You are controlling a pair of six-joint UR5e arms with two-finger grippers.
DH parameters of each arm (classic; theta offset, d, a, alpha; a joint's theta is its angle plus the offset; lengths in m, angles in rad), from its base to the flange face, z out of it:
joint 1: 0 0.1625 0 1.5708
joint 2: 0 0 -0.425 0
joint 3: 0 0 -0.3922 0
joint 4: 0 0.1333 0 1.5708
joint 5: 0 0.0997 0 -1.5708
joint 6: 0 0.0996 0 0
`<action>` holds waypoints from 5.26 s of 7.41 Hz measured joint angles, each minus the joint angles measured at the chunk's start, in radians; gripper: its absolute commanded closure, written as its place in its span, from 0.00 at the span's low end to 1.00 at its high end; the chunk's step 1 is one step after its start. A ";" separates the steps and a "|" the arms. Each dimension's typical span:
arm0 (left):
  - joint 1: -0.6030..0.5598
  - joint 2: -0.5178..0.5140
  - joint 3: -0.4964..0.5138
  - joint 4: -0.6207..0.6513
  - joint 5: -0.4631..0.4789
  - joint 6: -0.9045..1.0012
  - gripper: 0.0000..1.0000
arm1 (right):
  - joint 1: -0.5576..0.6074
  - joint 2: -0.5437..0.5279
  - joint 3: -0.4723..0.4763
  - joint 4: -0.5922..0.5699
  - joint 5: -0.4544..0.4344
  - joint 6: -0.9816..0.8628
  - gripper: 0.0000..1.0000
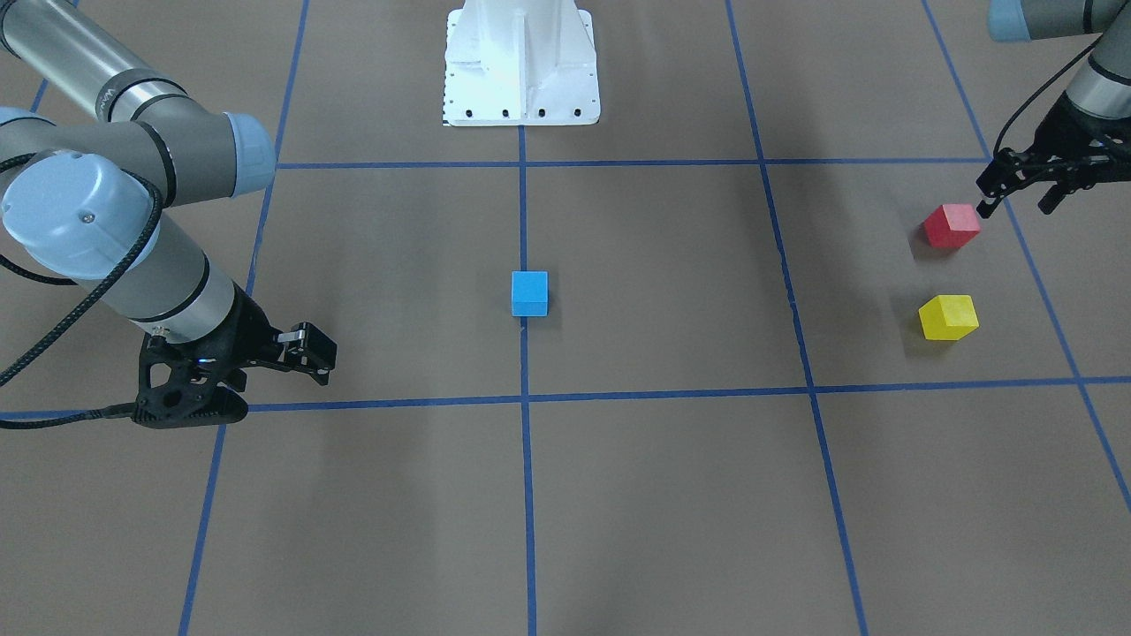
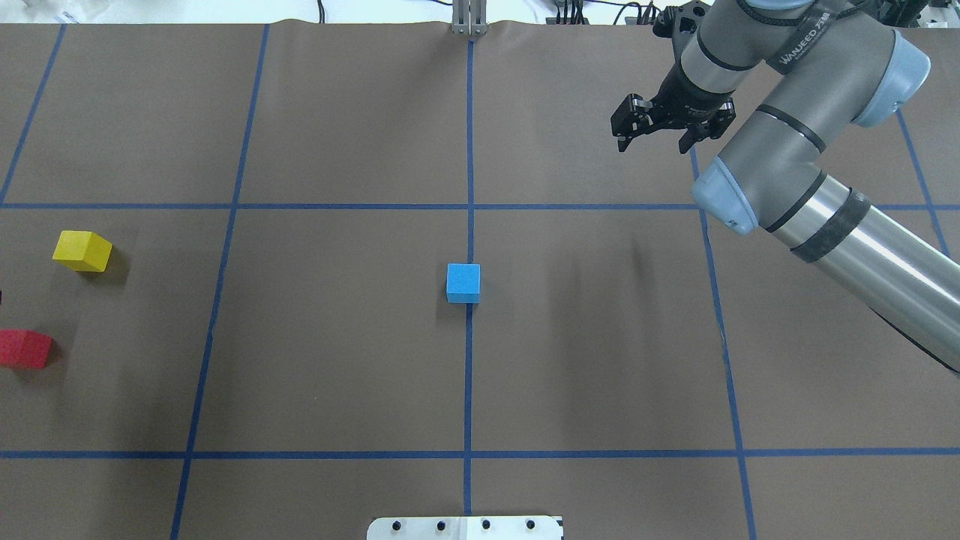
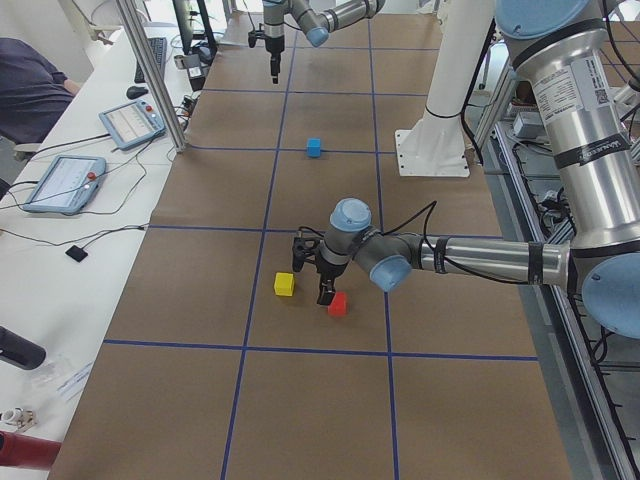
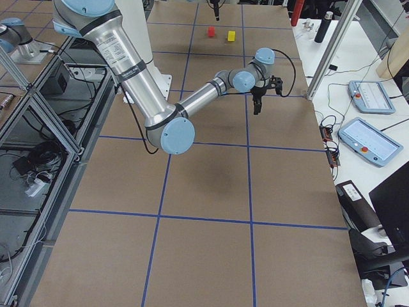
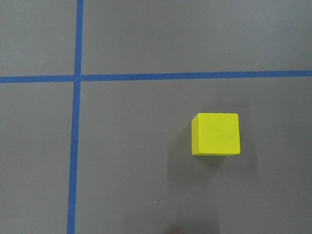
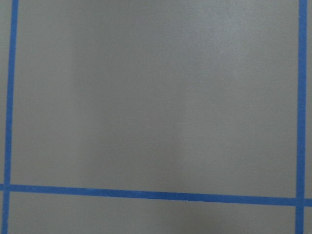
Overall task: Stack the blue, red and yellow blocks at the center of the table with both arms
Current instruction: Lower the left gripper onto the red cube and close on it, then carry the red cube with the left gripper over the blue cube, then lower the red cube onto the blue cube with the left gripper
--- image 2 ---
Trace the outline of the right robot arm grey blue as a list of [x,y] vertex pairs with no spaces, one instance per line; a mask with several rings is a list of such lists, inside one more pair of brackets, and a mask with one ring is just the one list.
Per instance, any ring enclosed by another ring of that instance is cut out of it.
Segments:
[[778,85],[700,172],[694,201],[738,235],[771,233],[957,373],[957,263],[818,166],[847,126],[894,116],[926,81],[929,56],[851,1],[715,1],[683,30],[700,7],[655,25],[674,64],[654,97],[630,94],[611,114],[618,150],[660,130],[683,132],[683,154],[716,140],[735,119],[735,90],[768,65]]

